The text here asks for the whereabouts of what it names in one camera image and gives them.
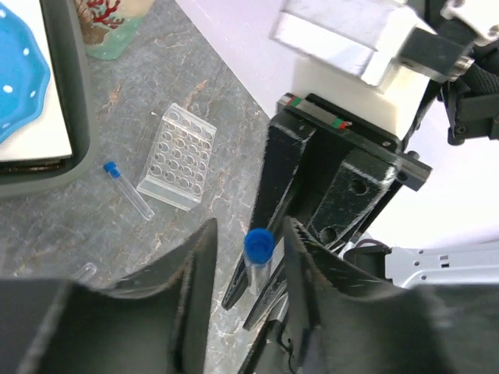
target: blue plate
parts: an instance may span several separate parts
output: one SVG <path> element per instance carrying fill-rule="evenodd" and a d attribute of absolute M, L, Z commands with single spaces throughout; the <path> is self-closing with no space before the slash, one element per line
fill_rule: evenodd
<path fill-rule="evenodd" d="M 41 115 L 49 80 L 31 29 L 0 2 L 0 143 Z"/>

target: white wall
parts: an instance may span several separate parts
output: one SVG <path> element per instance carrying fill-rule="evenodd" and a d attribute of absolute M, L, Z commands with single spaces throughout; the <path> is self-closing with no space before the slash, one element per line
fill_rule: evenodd
<path fill-rule="evenodd" d="M 293 52 L 268 40 L 280 0 L 177 0 L 246 89 L 272 116 L 288 91 Z M 392 245 L 430 247 L 499 239 L 499 143 L 447 145 L 448 120 L 435 105 L 410 149 L 434 167 L 415 193 L 403 189 L 371 235 Z"/>

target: gray table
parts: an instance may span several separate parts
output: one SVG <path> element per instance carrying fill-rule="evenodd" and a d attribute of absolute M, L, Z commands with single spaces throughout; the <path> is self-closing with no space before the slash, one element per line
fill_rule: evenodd
<path fill-rule="evenodd" d="M 101 152 L 64 188 L 0 203 L 2 275 L 75 274 L 97 265 L 104 287 L 175 248 L 208 217 L 219 248 L 205 372 L 233 373 L 253 333 L 241 330 L 253 298 L 226 312 L 220 304 L 250 220 L 268 118 L 173 0 L 157 0 L 127 52 L 90 61 Z M 147 202 L 146 222 L 102 171 L 115 160 L 138 182 L 162 113 L 178 103 L 218 131 L 203 202 L 190 212 Z"/>

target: blue tube cap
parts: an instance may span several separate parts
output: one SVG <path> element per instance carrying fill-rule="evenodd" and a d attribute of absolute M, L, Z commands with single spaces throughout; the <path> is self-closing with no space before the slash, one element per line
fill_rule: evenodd
<path fill-rule="evenodd" d="M 274 247 L 274 236 L 264 228 L 255 228 L 244 238 L 244 253 L 253 263 L 266 263 L 274 254 Z"/>
<path fill-rule="evenodd" d="M 103 166 L 106 173 L 108 173 L 113 178 L 119 178 L 121 175 L 118 169 L 118 165 L 114 161 L 109 161 Z"/>

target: gray bin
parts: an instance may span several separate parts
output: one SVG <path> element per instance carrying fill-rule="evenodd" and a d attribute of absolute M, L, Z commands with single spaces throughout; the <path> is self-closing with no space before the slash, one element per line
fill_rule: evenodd
<path fill-rule="evenodd" d="M 89 168 L 97 154 L 97 118 L 73 0 L 40 0 L 40 4 L 73 155 L 58 170 L 0 175 L 0 197 L 25 195 L 72 182 Z"/>

